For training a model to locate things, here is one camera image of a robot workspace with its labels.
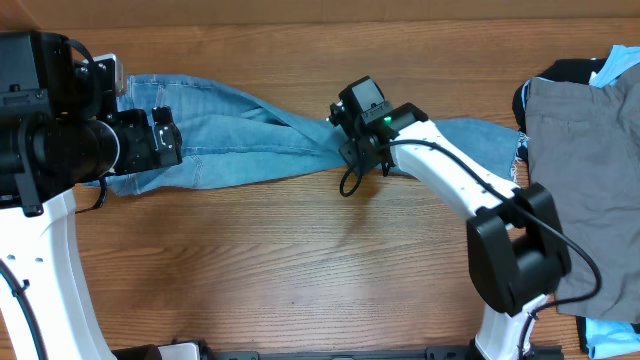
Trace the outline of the light blue denim jeans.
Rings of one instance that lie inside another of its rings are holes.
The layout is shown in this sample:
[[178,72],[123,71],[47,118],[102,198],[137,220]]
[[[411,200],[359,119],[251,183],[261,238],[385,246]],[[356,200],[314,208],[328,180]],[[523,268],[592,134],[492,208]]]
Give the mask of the light blue denim jeans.
[[186,75],[131,75],[121,110],[168,106],[181,132],[181,164],[107,178],[117,195],[161,187],[217,189],[343,166],[344,133],[224,84]]

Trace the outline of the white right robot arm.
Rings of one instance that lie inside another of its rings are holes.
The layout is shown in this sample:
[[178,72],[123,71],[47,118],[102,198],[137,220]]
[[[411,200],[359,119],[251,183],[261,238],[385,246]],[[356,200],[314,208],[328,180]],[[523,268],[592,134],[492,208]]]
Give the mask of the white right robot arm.
[[414,105],[384,101],[364,109],[342,102],[328,118],[348,137],[340,152],[363,176],[397,167],[431,189],[466,223],[468,268],[485,303],[478,333],[463,346],[433,346],[428,359],[561,359],[558,347],[534,346],[535,310],[571,269],[550,193],[527,189],[483,168],[456,148]]

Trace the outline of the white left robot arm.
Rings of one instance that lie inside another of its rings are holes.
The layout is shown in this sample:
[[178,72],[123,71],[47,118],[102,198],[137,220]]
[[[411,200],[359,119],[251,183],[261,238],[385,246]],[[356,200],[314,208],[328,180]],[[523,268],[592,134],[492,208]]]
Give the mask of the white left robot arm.
[[168,107],[119,110],[123,67],[47,32],[1,37],[1,314],[19,359],[207,359],[199,340],[113,350],[76,234],[76,185],[182,160]]

